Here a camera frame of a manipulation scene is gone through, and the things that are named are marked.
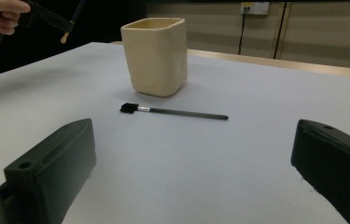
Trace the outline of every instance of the black brush head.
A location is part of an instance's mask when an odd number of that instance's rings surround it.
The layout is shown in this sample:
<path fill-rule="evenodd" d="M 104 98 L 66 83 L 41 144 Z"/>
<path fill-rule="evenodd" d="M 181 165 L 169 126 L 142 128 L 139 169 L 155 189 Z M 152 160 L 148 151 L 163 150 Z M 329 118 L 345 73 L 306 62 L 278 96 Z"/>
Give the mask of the black brush head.
<path fill-rule="evenodd" d="M 126 103 L 125 105 L 123 105 L 121 107 L 121 109 L 119 111 L 122 113 L 133 114 L 133 112 L 137 110 L 138 106 L 139 106 L 138 104 Z"/>

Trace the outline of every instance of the white table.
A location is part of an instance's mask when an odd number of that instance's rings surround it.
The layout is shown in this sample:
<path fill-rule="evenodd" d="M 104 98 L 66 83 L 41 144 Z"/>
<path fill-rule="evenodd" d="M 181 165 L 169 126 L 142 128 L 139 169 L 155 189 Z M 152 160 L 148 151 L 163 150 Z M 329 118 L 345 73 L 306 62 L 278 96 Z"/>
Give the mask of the white table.
<path fill-rule="evenodd" d="M 122 114 L 126 102 L 230 119 Z M 299 119 L 350 134 L 350 77 L 190 55 L 187 84 L 156 98 L 133 90 L 122 46 L 91 43 L 0 75 L 0 184 L 84 118 L 98 163 L 64 223 L 345 223 L 290 156 Z"/>

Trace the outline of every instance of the paintbrush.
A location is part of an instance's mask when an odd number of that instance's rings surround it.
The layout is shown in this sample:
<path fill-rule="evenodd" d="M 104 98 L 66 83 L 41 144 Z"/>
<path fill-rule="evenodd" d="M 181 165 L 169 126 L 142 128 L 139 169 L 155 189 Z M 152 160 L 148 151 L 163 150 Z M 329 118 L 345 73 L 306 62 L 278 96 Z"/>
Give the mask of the paintbrush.
<path fill-rule="evenodd" d="M 70 23 L 72 23 L 73 25 L 75 24 L 77 18 L 78 18 L 78 15 L 79 15 L 79 12 L 81 11 L 82 7 L 84 6 L 84 3 L 85 3 L 86 0 L 81 0 L 79 1 L 78 3 L 78 7 L 76 9 L 76 12 L 75 14 L 73 15 L 72 17 L 72 20 L 70 20 Z M 67 37 L 70 35 L 70 32 L 64 32 L 64 35 L 63 37 L 61 38 L 61 43 L 65 44 L 66 41 L 67 41 Z"/>
<path fill-rule="evenodd" d="M 152 107 L 146 107 L 146 106 L 139 106 L 139 104 L 131 104 L 131 103 L 126 103 L 121 107 L 119 111 L 123 113 L 128 113 L 128 114 L 132 114 L 134 111 L 143 111 L 143 112 L 180 115 L 180 116 L 188 116 L 188 117 L 203 118 L 203 119 L 228 119 L 229 118 L 226 115 L 206 114 L 206 113 L 188 112 L 188 111 L 171 110 L 171 109 L 159 109 L 159 108 L 152 108 Z"/>

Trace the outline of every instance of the hand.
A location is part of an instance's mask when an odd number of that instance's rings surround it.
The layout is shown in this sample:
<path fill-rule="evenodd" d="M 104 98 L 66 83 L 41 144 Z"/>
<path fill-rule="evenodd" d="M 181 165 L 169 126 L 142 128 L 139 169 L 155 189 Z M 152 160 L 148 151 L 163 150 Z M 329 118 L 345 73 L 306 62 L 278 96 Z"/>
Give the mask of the hand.
<path fill-rule="evenodd" d="M 29 12 L 30 6 L 20 0 L 0 0 L 0 33 L 13 35 L 18 26 L 20 13 Z"/>

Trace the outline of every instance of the wall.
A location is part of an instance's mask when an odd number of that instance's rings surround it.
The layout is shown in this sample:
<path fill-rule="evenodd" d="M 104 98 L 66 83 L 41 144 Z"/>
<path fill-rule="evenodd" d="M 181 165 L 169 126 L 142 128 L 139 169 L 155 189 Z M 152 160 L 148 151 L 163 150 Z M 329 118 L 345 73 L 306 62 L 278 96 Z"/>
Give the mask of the wall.
<path fill-rule="evenodd" d="M 243 55 L 273 58 L 283 5 L 247 15 Z M 276 59 L 350 67 L 350 2 L 291 3 L 287 13 Z M 240 3 L 149 3 L 147 15 L 185 18 L 190 49 L 238 52 Z"/>

